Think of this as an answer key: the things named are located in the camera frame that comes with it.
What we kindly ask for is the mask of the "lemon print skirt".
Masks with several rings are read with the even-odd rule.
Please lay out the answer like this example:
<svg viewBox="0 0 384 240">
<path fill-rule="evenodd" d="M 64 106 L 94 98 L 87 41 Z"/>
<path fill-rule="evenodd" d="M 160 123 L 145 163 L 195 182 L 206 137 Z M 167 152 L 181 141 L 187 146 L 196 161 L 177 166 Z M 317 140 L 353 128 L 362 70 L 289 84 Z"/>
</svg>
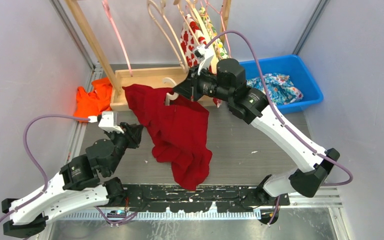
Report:
<svg viewBox="0 0 384 240">
<path fill-rule="evenodd" d="M 204 7 L 201 7 L 198 10 L 198 13 L 201 17 L 201 20 L 203 21 L 205 28 L 208 32 L 208 35 L 210 36 L 210 39 L 216 37 L 218 35 L 216 28 L 214 27 L 209 14 L 207 13 L 206 9 Z M 221 39 L 218 38 L 216 39 L 213 44 L 212 44 L 214 51 L 215 51 L 215 56 L 218 58 L 218 60 L 223 60 L 229 58 L 229 54 L 224 47 L 224 44 L 222 43 Z"/>
</svg>

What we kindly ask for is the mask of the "thin pink wire hanger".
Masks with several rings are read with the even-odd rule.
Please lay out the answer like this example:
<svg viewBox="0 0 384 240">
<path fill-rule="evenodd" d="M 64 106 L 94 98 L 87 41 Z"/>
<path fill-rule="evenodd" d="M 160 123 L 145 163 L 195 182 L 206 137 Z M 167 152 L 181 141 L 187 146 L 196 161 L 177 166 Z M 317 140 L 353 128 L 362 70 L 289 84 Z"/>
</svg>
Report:
<svg viewBox="0 0 384 240">
<path fill-rule="evenodd" d="M 231 0 L 223 0 L 221 3 L 220 9 L 217 9 L 214 7 L 209 0 L 205 0 L 205 9 L 207 10 L 208 7 L 213 9 L 220 17 L 220 24 L 221 24 L 221 32 L 225 32 L 228 27 L 228 22 L 229 22 L 229 16 L 230 16 L 230 10 L 231 10 Z M 220 40 L 223 44 L 226 44 L 227 46 L 227 52 L 228 56 L 231 57 L 231 47 L 229 43 L 229 39 L 226 35 L 220 37 Z"/>
</svg>

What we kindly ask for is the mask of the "dark red cloth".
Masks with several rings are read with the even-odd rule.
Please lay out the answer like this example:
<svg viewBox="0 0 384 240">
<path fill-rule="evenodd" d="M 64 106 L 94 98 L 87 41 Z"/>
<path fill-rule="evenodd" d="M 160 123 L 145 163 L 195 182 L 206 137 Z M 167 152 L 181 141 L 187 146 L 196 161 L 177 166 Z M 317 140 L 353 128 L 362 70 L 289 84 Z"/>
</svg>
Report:
<svg viewBox="0 0 384 240">
<path fill-rule="evenodd" d="M 169 87 L 132 84 L 123 90 L 128 107 L 151 137 L 153 157 L 171 165 L 174 181 L 182 188 L 195 190 L 210 173 L 209 111 L 183 96 L 165 106 Z"/>
</svg>

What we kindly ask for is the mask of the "red poppy print cloth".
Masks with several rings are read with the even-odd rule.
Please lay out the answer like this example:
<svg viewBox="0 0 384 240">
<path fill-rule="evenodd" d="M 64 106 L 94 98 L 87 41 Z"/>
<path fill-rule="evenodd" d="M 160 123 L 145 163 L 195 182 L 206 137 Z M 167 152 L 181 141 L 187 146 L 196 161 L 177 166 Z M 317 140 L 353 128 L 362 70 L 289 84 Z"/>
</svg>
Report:
<svg viewBox="0 0 384 240">
<path fill-rule="evenodd" d="M 210 36 L 205 26 L 201 26 L 191 14 L 186 14 L 184 19 L 185 22 L 180 35 L 180 47 L 186 58 L 187 66 L 191 68 L 199 64 L 198 58 L 193 53 L 194 49 L 198 45 L 206 45 L 210 41 Z"/>
</svg>

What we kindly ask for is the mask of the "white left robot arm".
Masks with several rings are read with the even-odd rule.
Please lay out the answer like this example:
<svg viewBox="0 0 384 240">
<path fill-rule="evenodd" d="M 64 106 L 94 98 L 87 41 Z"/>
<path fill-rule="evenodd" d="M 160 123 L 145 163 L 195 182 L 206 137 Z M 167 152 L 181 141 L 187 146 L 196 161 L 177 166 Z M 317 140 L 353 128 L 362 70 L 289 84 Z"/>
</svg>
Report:
<svg viewBox="0 0 384 240">
<path fill-rule="evenodd" d="M 42 232 L 54 220 L 91 207 L 118 207 L 127 194 L 118 177 L 113 177 L 127 149 L 137 149 L 144 126 L 121 122 L 108 138 L 95 141 L 84 154 L 74 157 L 47 185 L 23 198 L 6 198 L 2 212 L 9 220 L 3 234 L 28 238 Z"/>
</svg>

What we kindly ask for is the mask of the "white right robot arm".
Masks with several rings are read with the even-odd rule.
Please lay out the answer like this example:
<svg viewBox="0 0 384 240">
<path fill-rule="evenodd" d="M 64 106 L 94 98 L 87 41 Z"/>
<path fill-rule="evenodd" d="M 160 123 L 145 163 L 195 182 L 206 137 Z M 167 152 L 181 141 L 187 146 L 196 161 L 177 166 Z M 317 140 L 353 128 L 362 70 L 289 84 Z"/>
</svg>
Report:
<svg viewBox="0 0 384 240">
<path fill-rule="evenodd" d="M 262 91 L 247 85 L 246 70 L 235 59 L 219 61 L 216 73 L 200 65 L 191 67 L 173 91 L 194 102 L 203 96 L 227 102 L 234 116 L 267 135 L 292 158 L 297 169 L 268 175 L 260 183 L 257 198 L 263 205 L 293 192 L 314 197 L 340 157 L 335 148 L 325 149 L 311 142 L 276 107 L 271 108 Z"/>
</svg>

